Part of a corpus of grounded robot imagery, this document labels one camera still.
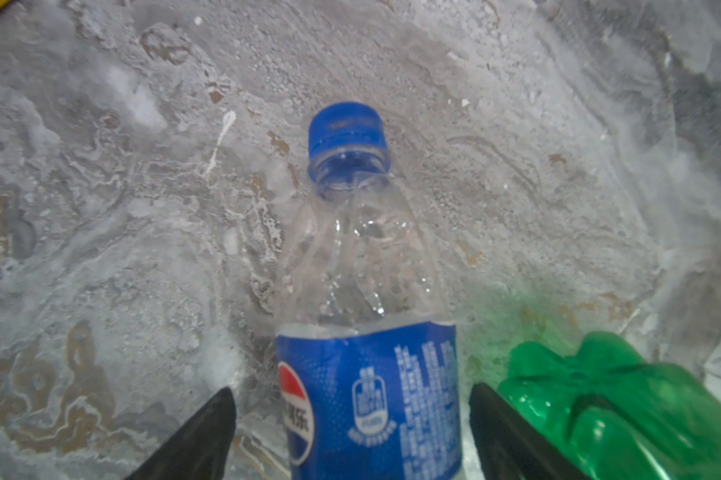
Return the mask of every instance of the robotic claw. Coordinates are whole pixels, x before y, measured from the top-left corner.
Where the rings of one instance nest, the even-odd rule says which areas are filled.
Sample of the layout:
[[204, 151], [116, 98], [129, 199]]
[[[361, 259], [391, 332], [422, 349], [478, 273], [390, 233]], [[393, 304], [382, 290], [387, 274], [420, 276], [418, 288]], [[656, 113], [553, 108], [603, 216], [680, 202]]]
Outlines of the robotic claw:
[[[469, 422], [486, 480], [588, 480], [485, 383], [472, 389]], [[126, 480], [221, 480], [235, 433], [225, 387]]]

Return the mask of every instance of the green plastic bottle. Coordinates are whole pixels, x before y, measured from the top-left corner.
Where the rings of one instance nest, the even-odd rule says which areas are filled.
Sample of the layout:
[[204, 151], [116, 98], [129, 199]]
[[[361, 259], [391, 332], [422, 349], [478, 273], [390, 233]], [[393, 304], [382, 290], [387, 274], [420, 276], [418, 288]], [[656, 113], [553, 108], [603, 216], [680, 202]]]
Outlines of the green plastic bottle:
[[721, 480], [719, 401], [613, 333], [567, 357], [522, 343], [499, 393], [594, 480]]

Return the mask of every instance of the blue label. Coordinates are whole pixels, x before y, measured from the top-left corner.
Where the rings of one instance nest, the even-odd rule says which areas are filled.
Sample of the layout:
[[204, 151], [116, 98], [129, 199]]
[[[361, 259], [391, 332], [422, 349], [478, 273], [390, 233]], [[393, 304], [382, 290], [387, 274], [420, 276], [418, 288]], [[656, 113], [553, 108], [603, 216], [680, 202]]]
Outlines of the blue label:
[[448, 480], [459, 471], [454, 326], [275, 342], [293, 480]]

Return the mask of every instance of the clear plastic bottle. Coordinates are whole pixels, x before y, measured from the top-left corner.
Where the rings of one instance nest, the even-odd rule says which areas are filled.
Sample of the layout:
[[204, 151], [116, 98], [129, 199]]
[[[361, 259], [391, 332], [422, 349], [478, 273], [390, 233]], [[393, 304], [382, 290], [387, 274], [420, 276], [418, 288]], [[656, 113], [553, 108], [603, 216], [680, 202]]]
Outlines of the clear plastic bottle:
[[315, 193], [278, 266], [280, 386], [294, 480], [449, 480], [461, 469], [455, 327], [379, 115], [310, 125]]

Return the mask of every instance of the plastic bottle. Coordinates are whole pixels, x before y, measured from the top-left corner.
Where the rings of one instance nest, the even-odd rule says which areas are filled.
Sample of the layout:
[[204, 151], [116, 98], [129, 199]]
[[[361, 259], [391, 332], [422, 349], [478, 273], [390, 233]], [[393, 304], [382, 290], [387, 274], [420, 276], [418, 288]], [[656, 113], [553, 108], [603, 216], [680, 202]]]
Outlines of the plastic bottle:
[[721, 480], [720, 402], [614, 333], [567, 357], [522, 343], [499, 394], [593, 480]]
[[278, 371], [294, 480], [448, 480], [461, 469], [455, 327], [382, 121], [310, 125], [314, 195], [278, 266]]

